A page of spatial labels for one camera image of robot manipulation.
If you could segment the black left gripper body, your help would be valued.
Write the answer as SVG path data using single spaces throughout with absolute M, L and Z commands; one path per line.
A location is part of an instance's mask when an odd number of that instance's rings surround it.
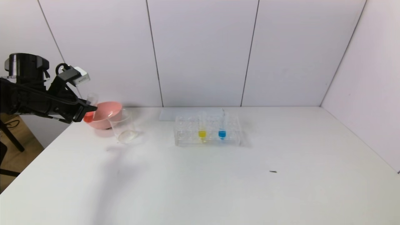
M 71 124 L 80 122 L 84 116 L 86 101 L 78 98 L 74 92 L 60 92 L 46 94 L 49 97 L 49 109 L 47 117 L 56 121 Z

